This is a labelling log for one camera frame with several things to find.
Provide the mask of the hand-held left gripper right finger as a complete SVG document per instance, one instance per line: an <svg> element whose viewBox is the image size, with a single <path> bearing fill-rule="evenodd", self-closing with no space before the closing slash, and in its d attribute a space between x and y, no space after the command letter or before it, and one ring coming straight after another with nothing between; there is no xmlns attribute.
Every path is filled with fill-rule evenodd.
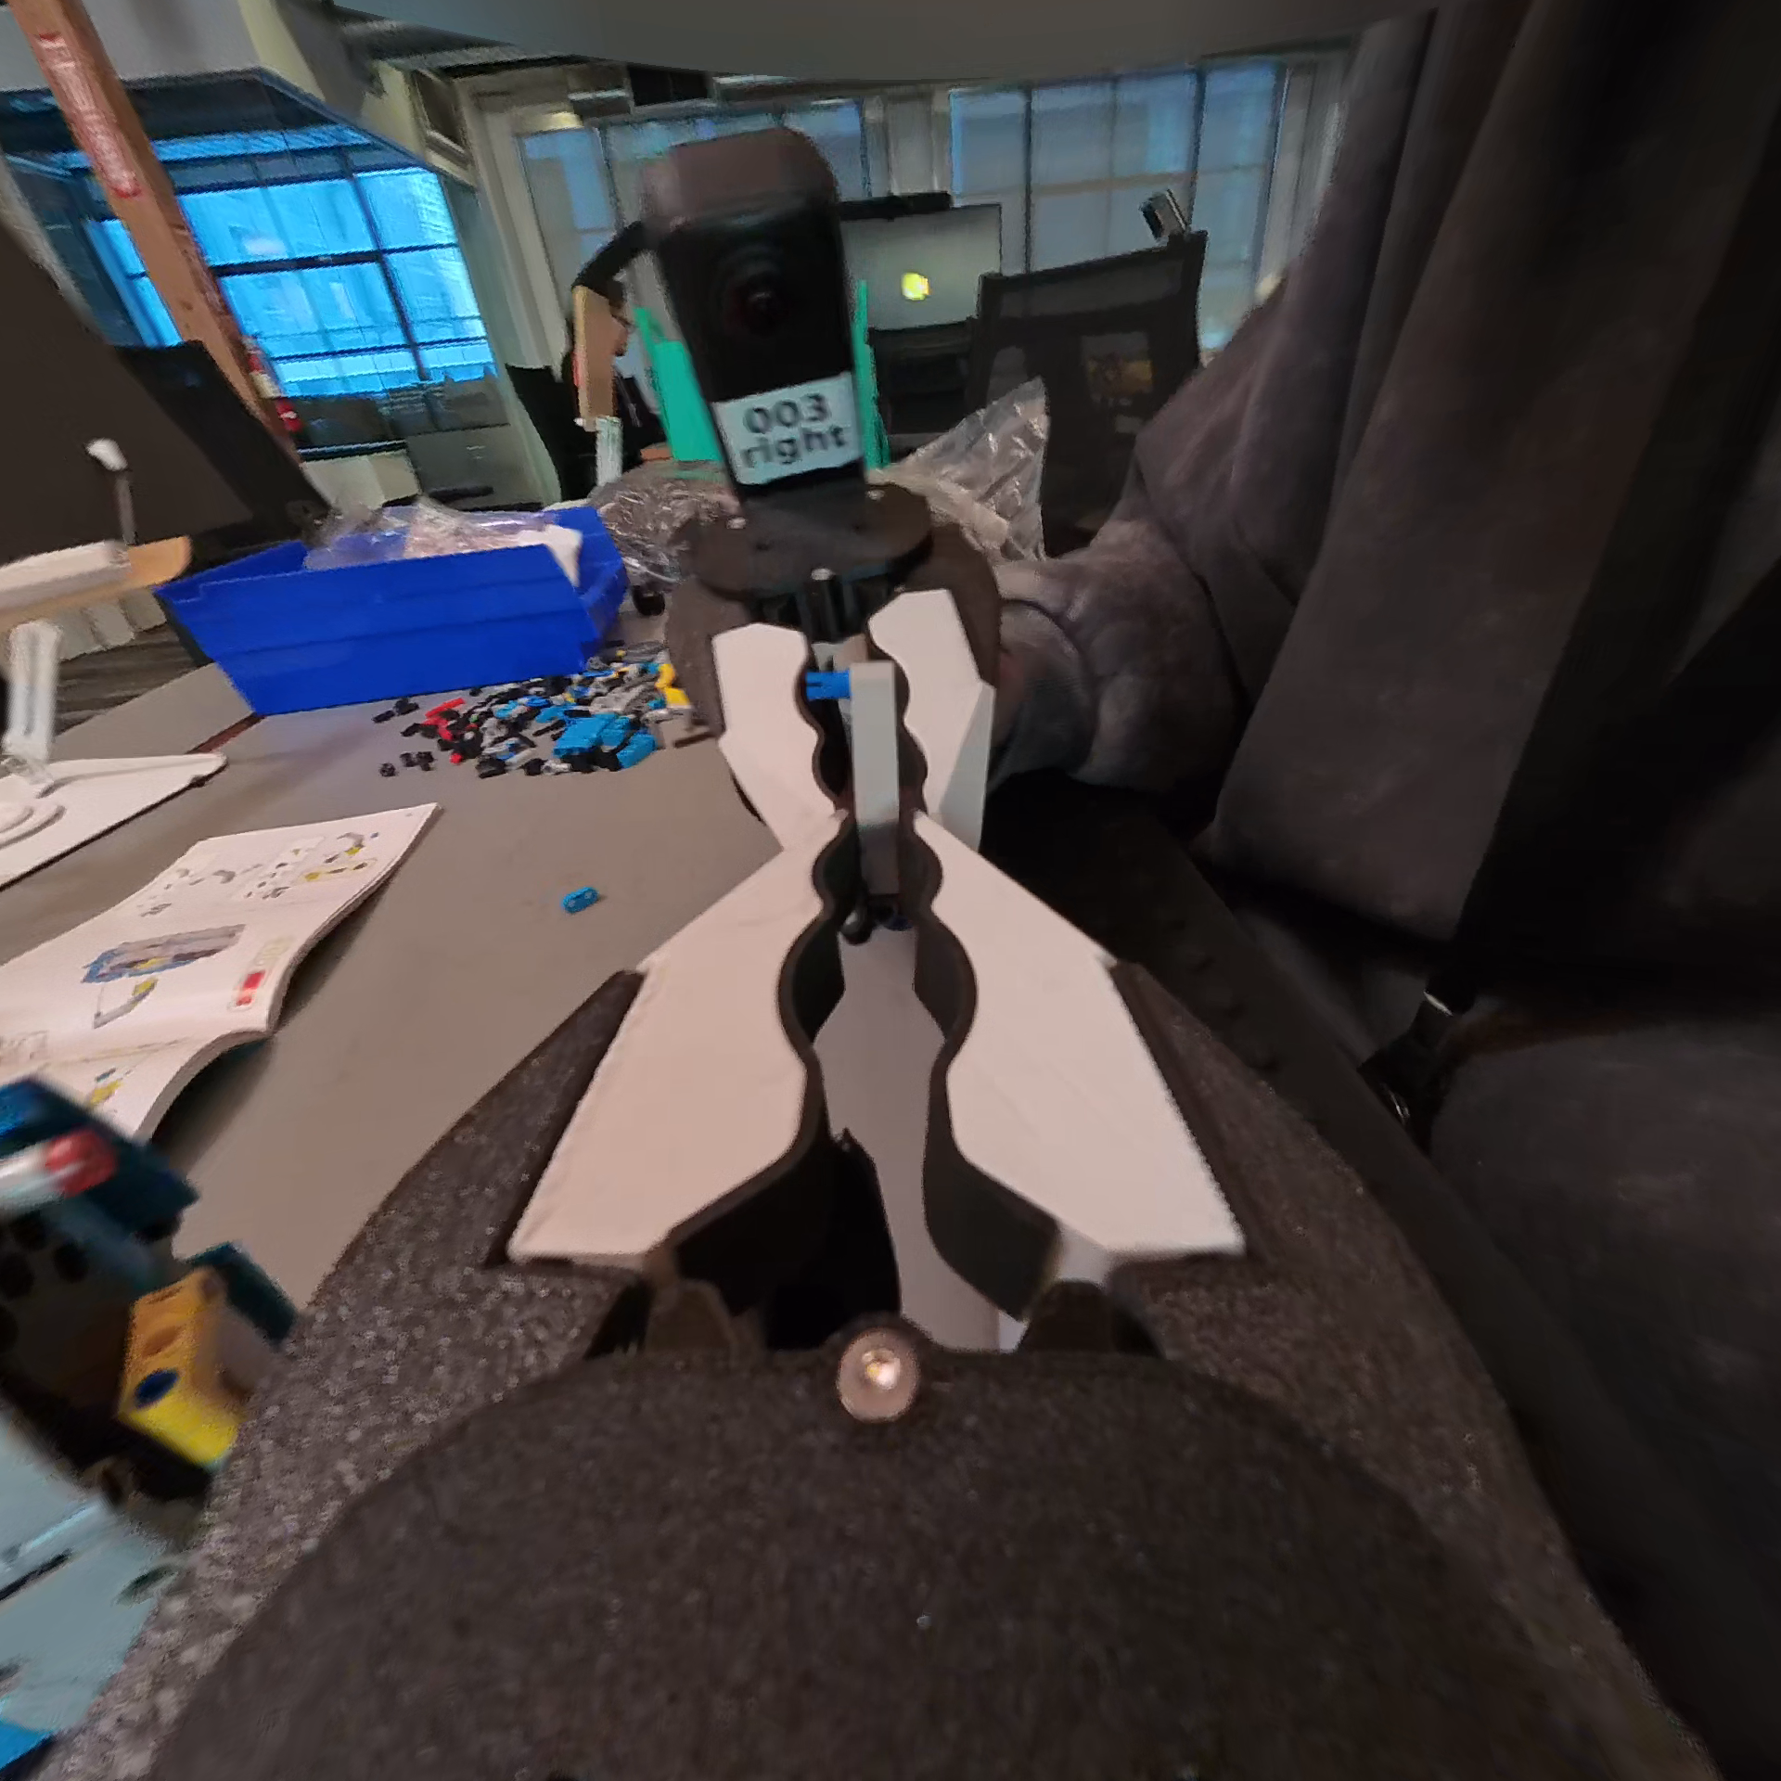
<svg viewBox="0 0 1781 1781"><path fill-rule="evenodd" d="M1058 1283L1241 1258L1119 963L928 815L907 820L907 915L942 1036L923 1207L947 1267L1030 1318Z"/></svg>

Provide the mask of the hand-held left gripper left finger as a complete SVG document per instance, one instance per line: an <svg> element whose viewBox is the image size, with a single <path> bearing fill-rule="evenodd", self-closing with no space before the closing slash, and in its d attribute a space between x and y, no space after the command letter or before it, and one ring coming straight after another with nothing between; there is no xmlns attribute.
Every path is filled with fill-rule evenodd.
<svg viewBox="0 0 1781 1781"><path fill-rule="evenodd" d="M641 963L510 1262L643 1271L788 1183L826 1132L814 1042L857 862L854 822L818 817Z"/></svg>

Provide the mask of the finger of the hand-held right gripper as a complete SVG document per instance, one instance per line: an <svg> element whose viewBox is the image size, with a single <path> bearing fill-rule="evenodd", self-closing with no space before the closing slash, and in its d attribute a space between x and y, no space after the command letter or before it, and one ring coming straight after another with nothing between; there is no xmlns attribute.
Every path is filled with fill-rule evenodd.
<svg viewBox="0 0 1781 1781"><path fill-rule="evenodd" d="M809 665L799 629L748 624L715 637L718 753L778 844L834 844L843 827L818 773L820 729L804 700Z"/></svg>
<svg viewBox="0 0 1781 1781"><path fill-rule="evenodd" d="M923 804L962 845L980 850L995 727L995 690L947 590L904 591L870 637L905 681L904 731L923 757Z"/></svg>

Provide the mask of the grey angled beam assembly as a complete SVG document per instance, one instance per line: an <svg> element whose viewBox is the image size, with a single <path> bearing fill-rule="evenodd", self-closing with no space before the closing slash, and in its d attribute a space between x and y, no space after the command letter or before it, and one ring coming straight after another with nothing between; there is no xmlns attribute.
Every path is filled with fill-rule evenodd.
<svg viewBox="0 0 1781 1781"><path fill-rule="evenodd" d="M807 704L836 705L851 749L852 825L861 881L878 907L901 902L898 836L904 820L898 758L898 670L889 660L804 674Z"/></svg>

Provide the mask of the white desk stand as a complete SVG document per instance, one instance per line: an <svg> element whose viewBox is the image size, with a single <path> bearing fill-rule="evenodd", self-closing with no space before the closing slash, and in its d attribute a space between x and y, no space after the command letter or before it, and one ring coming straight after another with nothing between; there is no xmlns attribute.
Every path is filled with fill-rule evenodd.
<svg viewBox="0 0 1781 1781"><path fill-rule="evenodd" d="M42 551L3 569L6 722L3 768L3 885L107 836L218 777L213 751L135 758L54 758L59 690L59 615L157 591L185 574L188 539L137 543L128 458L111 436L84 455L114 498L116 539Z"/></svg>

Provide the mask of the black curved bar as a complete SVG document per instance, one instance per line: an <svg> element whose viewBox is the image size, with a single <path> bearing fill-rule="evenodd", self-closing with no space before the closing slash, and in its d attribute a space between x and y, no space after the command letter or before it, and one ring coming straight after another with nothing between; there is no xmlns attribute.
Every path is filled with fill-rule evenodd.
<svg viewBox="0 0 1781 1781"><path fill-rule="evenodd" d="M650 233L643 221L626 224L584 262L571 280L571 291L602 296L613 309L626 307L630 303L628 271L650 248Z"/></svg>

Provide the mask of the teal upright panel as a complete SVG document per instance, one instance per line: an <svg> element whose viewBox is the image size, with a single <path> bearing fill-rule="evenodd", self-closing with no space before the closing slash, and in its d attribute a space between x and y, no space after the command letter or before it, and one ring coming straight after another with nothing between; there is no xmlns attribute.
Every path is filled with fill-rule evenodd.
<svg viewBox="0 0 1781 1781"><path fill-rule="evenodd" d="M857 421L861 467L868 475L889 465L889 442L878 411L875 361L868 332L870 295L865 282L851 280L851 417ZM723 461L723 428L717 427L711 404L703 400L686 346L672 331L662 328L662 317L649 306L635 312L635 328L649 362L649 386L672 454L683 463Z"/></svg>

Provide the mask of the black monitor screen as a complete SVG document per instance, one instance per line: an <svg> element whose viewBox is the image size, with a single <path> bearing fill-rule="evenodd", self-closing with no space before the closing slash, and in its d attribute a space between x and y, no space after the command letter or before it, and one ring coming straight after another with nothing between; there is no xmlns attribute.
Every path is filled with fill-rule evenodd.
<svg viewBox="0 0 1781 1781"><path fill-rule="evenodd" d="M842 245L871 331L961 326L978 315L980 284L1003 273L1003 208L845 208Z"/></svg>

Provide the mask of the black perforated pad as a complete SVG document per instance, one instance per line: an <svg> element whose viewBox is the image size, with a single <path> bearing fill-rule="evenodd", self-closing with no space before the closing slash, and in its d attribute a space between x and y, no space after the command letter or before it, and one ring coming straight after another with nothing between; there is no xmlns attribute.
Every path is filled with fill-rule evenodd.
<svg viewBox="0 0 1781 1781"><path fill-rule="evenodd" d="M1411 1635L1520 1684L1510 1777L1712 1777L1646 1665L1663 1475L1575 1342L1145 801L1036 779L993 797L986 842L1114 951L1249 1241L1131 1264L1118 1307L1381 1498L1364 1556L1454 1602Z"/></svg>

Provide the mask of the pile of loose brick pieces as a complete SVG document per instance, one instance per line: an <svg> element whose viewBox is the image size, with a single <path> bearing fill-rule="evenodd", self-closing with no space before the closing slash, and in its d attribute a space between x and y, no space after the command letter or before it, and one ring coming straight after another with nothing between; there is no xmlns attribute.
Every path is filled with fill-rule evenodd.
<svg viewBox="0 0 1781 1781"><path fill-rule="evenodd" d="M666 650L620 644L574 674L399 697L371 713L382 777L455 766L482 781L624 771L669 747L691 697Z"/></svg>

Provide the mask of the clear plastic bag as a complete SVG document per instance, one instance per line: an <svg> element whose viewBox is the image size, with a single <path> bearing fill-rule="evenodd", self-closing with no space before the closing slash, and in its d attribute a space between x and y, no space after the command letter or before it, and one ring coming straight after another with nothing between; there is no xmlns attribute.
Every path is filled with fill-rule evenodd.
<svg viewBox="0 0 1781 1781"><path fill-rule="evenodd" d="M1048 396L1032 378L865 479L923 496L937 519L961 527L995 563L1039 562L1050 432ZM681 534L689 525L739 511L717 463L676 461L624 472L585 504L607 525L630 579L660 585L683 576Z"/></svg>
<svg viewBox="0 0 1781 1781"><path fill-rule="evenodd" d="M542 546L565 576L574 581L584 554L574 527L537 511L462 511L429 496L329 513L303 551L303 569L371 569L523 546Z"/></svg>

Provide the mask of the black mesh office chair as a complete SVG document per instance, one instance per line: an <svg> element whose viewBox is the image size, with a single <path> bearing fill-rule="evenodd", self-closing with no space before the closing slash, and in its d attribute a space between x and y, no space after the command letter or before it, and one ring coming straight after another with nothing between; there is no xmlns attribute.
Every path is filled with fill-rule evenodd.
<svg viewBox="0 0 1781 1781"><path fill-rule="evenodd" d="M1198 373L1206 243L1191 229L1140 252L980 280L966 407L1043 384L1048 554L1094 539L1122 496L1143 423Z"/></svg>

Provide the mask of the blue storage bin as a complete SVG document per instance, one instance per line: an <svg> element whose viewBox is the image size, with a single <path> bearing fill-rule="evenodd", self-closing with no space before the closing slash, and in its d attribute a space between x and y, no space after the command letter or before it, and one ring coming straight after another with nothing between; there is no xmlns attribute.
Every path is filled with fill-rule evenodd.
<svg viewBox="0 0 1781 1781"><path fill-rule="evenodd" d="M630 590L602 519L558 516L574 572L544 543L308 569L284 543L188 574L159 598L258 717L571 677L600 654Z"/></svg>

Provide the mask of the large paned window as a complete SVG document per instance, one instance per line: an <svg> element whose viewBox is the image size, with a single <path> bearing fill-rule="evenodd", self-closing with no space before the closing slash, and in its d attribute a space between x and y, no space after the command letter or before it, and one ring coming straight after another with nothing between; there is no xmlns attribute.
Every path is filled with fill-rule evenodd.
<svg viewBox="0 0 1781 1781"><path fill-rule="evenodd" d="M290 396L383 396L499 373L438 173L261 73L129 98L241 334ZM59 268L119 346L181 331L44 84L5 92L3 144Z"/></svg>

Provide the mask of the white instruction booklet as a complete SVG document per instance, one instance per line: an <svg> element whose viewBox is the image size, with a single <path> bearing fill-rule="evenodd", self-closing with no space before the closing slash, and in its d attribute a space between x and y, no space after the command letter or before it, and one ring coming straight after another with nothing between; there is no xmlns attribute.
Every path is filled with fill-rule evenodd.
<svg viewBox="0 0 1781 1781"><path fill-rule="evenodd" d="M3 969L3 1082L40 1082L147 1141L225 1054L272 1036L308 954L438 807L210 838Z"/></svg>

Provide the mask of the blue toy brick robot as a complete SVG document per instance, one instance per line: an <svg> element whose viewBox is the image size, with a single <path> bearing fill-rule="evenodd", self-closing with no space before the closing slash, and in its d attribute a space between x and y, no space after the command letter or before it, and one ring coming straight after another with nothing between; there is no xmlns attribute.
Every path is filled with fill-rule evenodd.
<svg viewBox="0 0 1781 1781"><path fill-rule="evenodd" d="M297 1309L195 1194L39 1079L3 1089L3 1757L86 1716L187 1564Z"/></svg>

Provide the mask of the black partition board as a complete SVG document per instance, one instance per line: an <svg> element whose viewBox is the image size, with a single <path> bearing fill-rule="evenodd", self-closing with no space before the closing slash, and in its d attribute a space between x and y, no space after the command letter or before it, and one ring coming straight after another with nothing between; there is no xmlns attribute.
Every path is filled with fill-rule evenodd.
<svg viewBox="0 0 1781 1781"><path fill-rule="evenodd" d="M5 563L119 536L102 438L122 454L140 543L284 543L326 509L203 346L114 347L5 229Z"/></svg>

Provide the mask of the wooden support post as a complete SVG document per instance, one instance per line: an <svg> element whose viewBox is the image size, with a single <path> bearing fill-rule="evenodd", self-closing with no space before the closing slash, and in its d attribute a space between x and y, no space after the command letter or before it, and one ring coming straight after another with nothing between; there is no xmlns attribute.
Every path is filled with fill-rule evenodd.
<svg viewBox="0 0 1781 1781"><path fill-rule="evenodd" d="M11 3L8 9L182 341L207 351L244 409L292 461L290 432L261 390L251 347L94 20L79 3Z"/></svg>

